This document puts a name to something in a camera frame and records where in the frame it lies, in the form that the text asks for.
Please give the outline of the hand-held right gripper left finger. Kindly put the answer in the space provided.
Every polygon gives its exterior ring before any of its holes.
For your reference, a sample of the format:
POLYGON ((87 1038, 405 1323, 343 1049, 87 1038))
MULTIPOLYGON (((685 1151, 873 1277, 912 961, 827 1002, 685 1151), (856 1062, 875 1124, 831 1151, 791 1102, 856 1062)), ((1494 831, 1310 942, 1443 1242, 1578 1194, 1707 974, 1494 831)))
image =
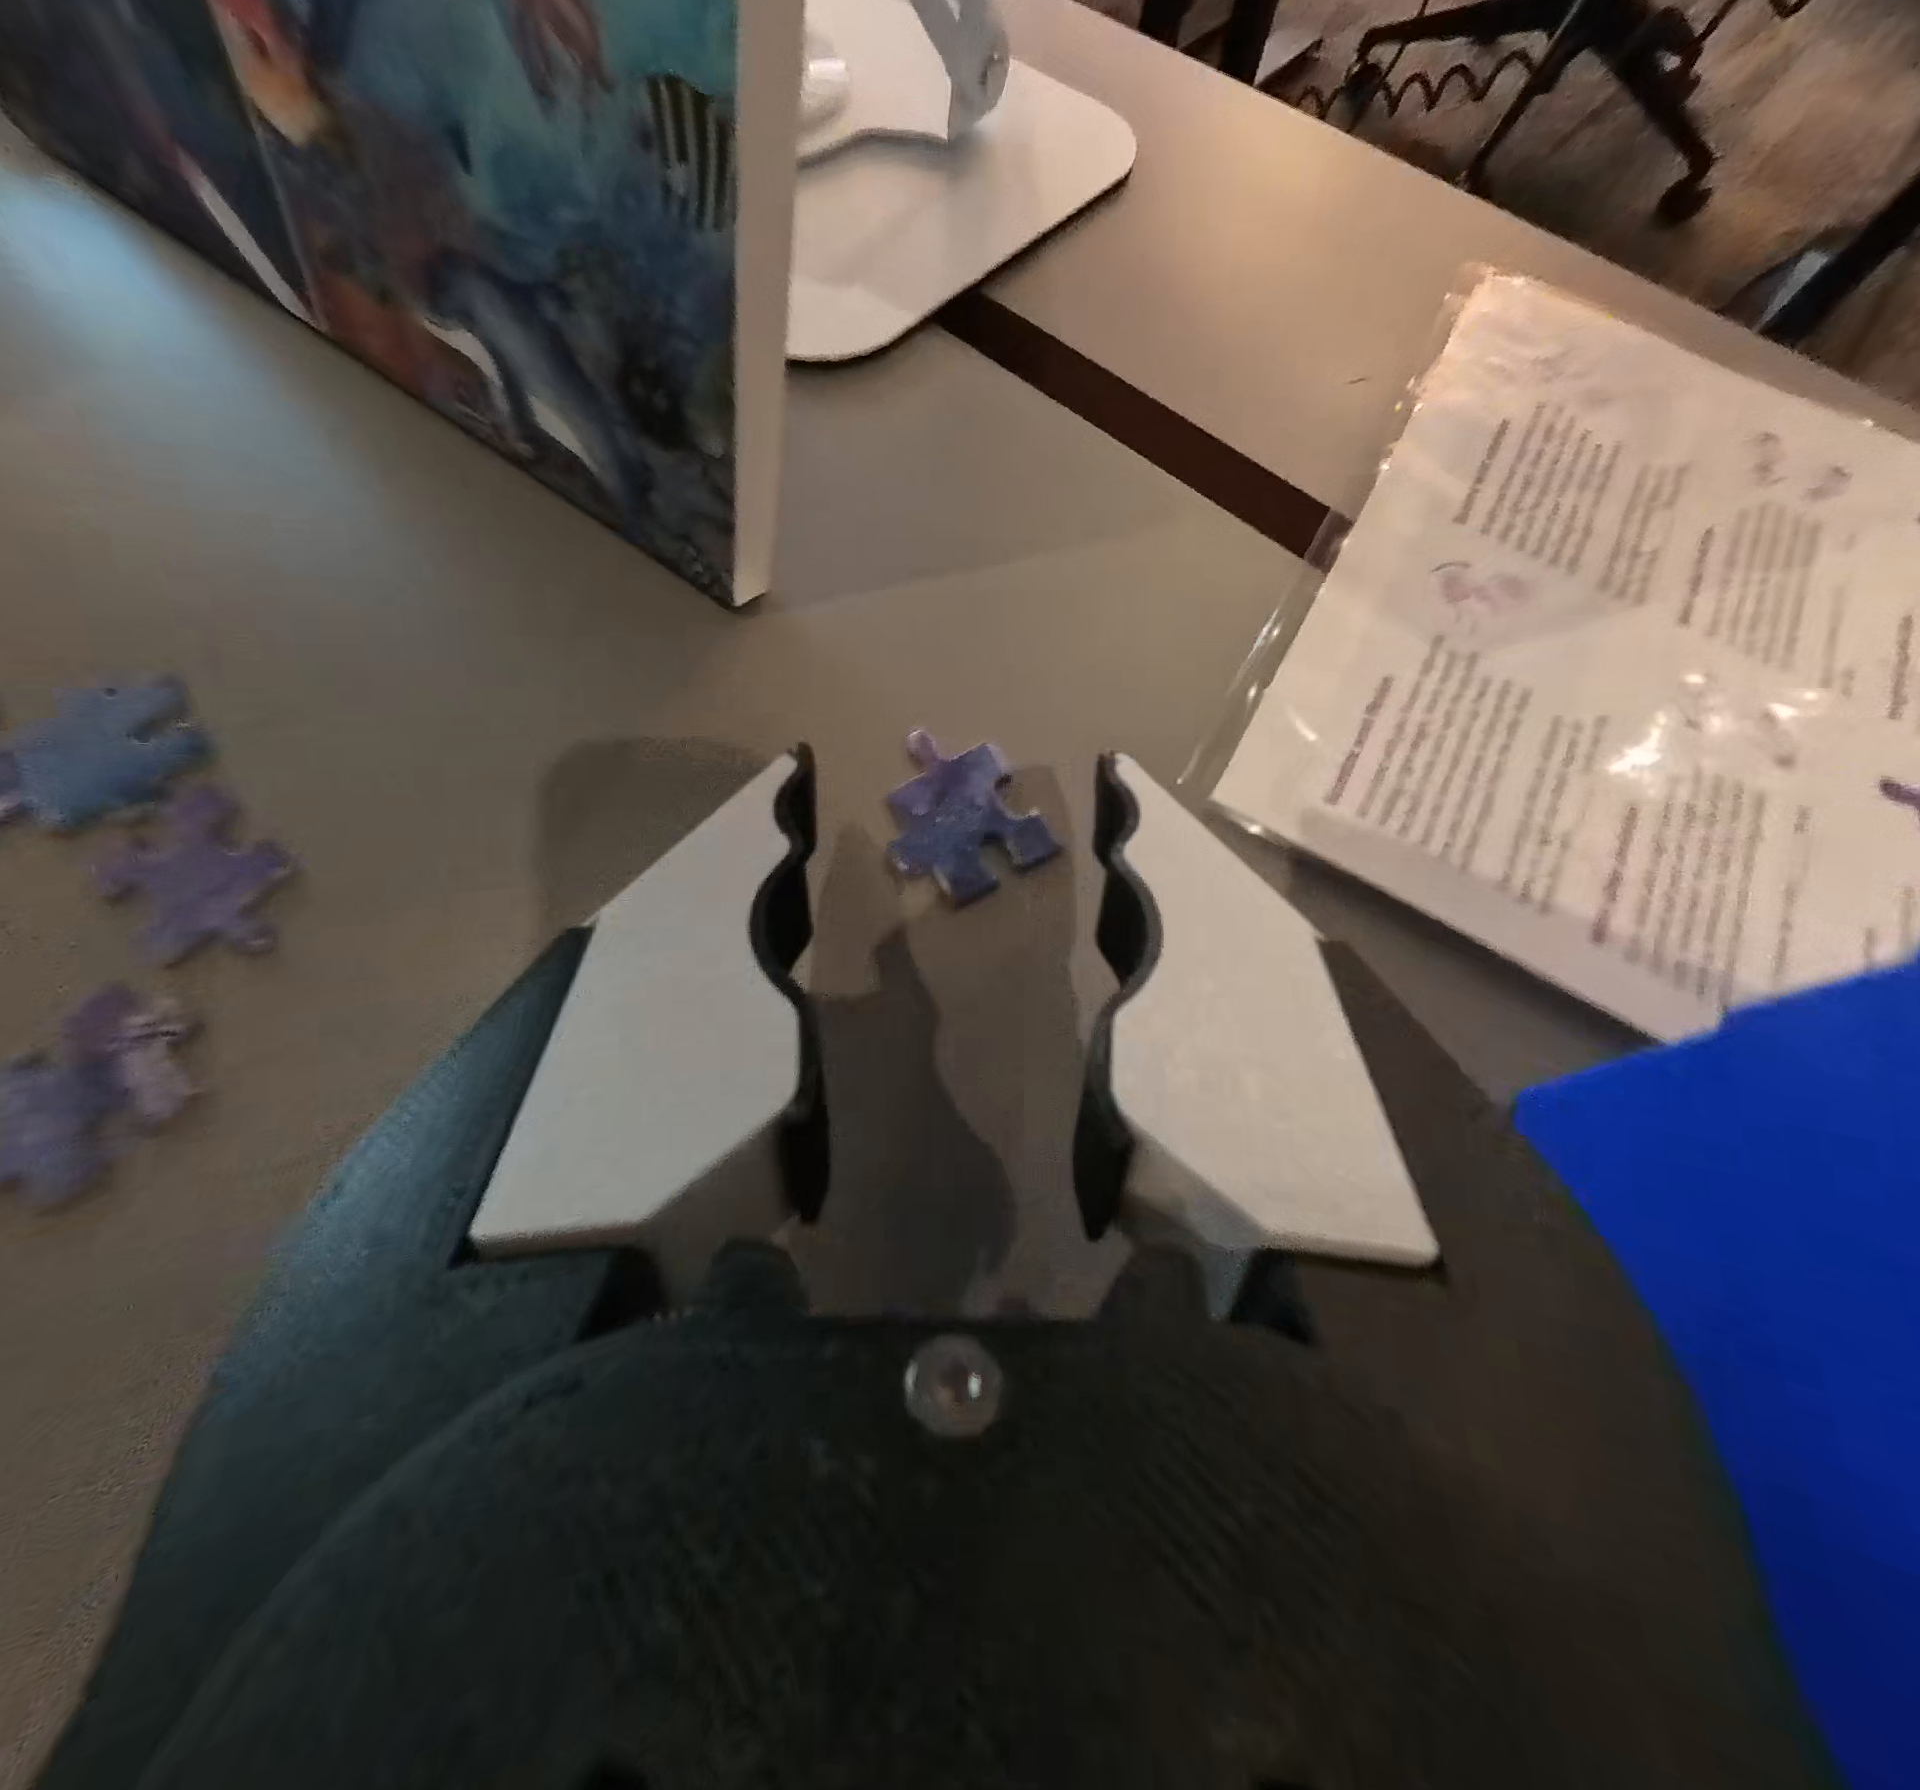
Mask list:
POLYGON ((817 844, 815 752, 787 746, 576 928, 474 1256, 712 1258, 819 1221, 827 1069, 799 980, 817 844))

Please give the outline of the blue jigsaw puzzle piece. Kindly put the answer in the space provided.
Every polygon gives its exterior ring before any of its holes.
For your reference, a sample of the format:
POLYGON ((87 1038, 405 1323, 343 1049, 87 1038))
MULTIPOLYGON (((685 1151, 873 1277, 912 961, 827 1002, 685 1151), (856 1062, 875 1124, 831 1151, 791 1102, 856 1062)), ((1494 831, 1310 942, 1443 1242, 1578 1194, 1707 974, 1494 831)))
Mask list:
POLYGON ((84 828, 151 807, 213 754, 180 676, 66 691, 45 717, 5 729, 2 820, 84 828))

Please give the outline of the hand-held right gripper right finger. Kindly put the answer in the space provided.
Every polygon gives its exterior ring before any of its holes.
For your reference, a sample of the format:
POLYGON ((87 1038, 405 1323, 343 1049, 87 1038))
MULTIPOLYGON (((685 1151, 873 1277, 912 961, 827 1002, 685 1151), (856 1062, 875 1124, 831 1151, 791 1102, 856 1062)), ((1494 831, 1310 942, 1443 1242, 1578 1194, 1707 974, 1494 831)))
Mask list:
POLYGON ((1094 1016, 1071 1142, 1085 1237, 1436 1266, 1308 915, 1120 750, 1095 764, 1094 858, 1114 991, 1094 1016))

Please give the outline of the illustrated puzzle box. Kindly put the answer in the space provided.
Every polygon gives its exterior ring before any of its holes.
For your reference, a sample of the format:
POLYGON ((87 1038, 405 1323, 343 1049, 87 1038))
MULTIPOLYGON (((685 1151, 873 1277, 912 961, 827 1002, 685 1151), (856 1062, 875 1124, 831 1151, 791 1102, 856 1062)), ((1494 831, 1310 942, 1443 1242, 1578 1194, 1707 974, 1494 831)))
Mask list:
POLYGON ((772 584, 803 0, 5 0, 58 161, 714 601, 772 584))

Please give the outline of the white monitor stand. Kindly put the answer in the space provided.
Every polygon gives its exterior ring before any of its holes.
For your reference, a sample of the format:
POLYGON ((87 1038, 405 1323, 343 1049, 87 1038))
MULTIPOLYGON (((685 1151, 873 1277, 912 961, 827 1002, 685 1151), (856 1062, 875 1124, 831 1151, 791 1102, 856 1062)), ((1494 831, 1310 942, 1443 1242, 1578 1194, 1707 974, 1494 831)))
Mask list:
POLYGON ((999 0, 804 0, 787 360, 865 360, 1137 161, 1131 124, 1013 53, 999 0))

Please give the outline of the printed sheet in plastic sleeve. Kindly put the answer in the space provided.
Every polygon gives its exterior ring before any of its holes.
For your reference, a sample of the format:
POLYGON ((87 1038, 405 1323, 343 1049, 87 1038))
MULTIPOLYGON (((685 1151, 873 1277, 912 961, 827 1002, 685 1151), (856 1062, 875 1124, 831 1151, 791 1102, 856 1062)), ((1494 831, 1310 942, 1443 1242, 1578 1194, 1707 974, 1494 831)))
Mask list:
POLYGON ((1485 267, 1212 780, 1660 1042, 1916 959, 1917 448, 1485 267))

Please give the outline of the blue plastic bin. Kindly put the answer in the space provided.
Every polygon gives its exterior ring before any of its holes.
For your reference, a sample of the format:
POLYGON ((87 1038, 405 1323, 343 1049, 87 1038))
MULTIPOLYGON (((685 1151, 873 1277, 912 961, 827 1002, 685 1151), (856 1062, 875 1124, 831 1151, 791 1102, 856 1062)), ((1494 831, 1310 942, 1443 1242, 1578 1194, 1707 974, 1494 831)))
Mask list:
POLYGON ((1709 1424, 1849 1786, 1917 1784, 1917 961, 1541 1082, 1514 1117, 1709 1424))

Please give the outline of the black office chair base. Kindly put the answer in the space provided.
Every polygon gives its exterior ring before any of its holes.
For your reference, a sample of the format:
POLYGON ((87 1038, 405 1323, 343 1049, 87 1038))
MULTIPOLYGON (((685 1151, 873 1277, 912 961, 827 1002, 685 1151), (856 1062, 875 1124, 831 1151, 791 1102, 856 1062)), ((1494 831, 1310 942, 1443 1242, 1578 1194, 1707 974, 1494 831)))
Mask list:
POLYGON ((1698 85, 1700 33, 1678 8, 1656 6, 1650 0, 1477 0, 1429 8, 1413 19, 1363 30, 1357 40, 1357 80, 1383 86, 1386 71, 1376 61, 1376 51, 1383 45, 1491 48, 1531 34, 1541 34, 1544 48, 1461 170, 1459 183, 1482 193, 1498 152, 1517 131, 1527 113, 1549 97, 1575 57, 1595 56, 1680 162, 1677 182, 1656 199, 1656 220, 1671 227, 1695 219, 1713 193, 1716 149, 1690 111, 1698 85))

